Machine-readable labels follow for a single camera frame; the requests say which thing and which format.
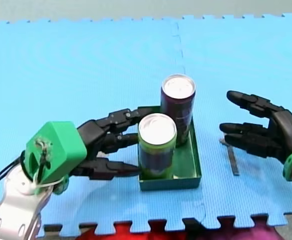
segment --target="aluminum can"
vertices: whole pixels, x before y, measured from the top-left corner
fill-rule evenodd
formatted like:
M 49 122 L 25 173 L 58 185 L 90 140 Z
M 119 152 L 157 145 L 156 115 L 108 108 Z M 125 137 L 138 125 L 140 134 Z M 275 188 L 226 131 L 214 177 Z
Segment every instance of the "aluminum can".
M 176 147 L 188 140 L 195 94 L 195 82 L 186 75 L 170 75 L 162 83 L 160 112 L 171 117 L 176 124 Z
M 172 158 L 176 139 L 176 124 L 169 116 L 153 113 L 140 121 L 138 161 L 144 179 L 172 178 Z

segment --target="blue foam mat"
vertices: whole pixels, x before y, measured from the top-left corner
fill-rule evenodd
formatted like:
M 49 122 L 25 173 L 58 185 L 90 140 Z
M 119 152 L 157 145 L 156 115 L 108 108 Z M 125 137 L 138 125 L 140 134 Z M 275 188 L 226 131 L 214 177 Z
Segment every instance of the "blue foam mat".
M 182 218 L 218 228 L 217 217 L 235 216 L 236 227 L 252 227 L 250 216 L 267 214 L 269 225 L 286 224 L 292 184 L 282 165 L 235 150 L 240 177 L 232 175 L 218 143 L 221 122 L 259 122 L 226 99 L 227 90 L 270 98 L 292 111 L 292 17 L 91 22 L 0 23 L 0 169 L 16 157 L 46 121 L 79 125 L 109 112 L 156 105 L 162 80 L 186 73 L 197 84 L 194 109 L 202 181 L 198 189 L 141 192 L 136 177 L 113 181 L 71 178 L 52 196 L 44 224 L 62 224 L 62 236 L 79 234 L 81 223 L 97 223 L 97 234 L 114 233 L 114 222 L 132 221 L 132 232 L 148 220 L 166 219 L 166 230 L 182 230 Z M 110 159 L 137 163 L 136 146 Z

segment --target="can top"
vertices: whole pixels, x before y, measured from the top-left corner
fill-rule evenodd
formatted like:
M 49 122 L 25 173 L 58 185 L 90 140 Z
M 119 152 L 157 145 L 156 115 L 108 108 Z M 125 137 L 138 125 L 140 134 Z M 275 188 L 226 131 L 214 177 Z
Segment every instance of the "can top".
M 162 90 L 171 98 L 186 99 L 195 92 L 196 85 L 190 77 L 182 74 L 174 74 L 163 81 Z
M 177 134 L 175 122 L 167 115 L 153 113 L 139 123 L 141 138 L 151 145 L 162 145 L 171 141 Z

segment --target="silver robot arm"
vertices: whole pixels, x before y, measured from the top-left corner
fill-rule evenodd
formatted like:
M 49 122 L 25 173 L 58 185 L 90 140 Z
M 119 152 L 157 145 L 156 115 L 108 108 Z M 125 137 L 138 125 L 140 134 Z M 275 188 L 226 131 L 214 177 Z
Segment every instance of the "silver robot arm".
M 32 183 L 15 166 L 4 179 L 4 193 L 0 201 L 0 240 L 34 240 L 41 227 L 41 210 L 48 203 L 53 186 L 36 193 Z

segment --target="gray floor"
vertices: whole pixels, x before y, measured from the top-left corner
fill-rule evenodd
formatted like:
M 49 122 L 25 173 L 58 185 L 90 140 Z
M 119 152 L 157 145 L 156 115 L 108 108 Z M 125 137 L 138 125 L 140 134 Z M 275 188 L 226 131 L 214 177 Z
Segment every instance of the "gray floor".
M 77 20 L 90 18 L 135 19 L 151 16 L 181 17 L 182 15 L 234 15 L 292 13 L 292 0 L 0 0 L 0 21 L 35 21 L 49 18 Z M 292 216 L 288 226 L 277 227 L 286 240 L 292 240 Z

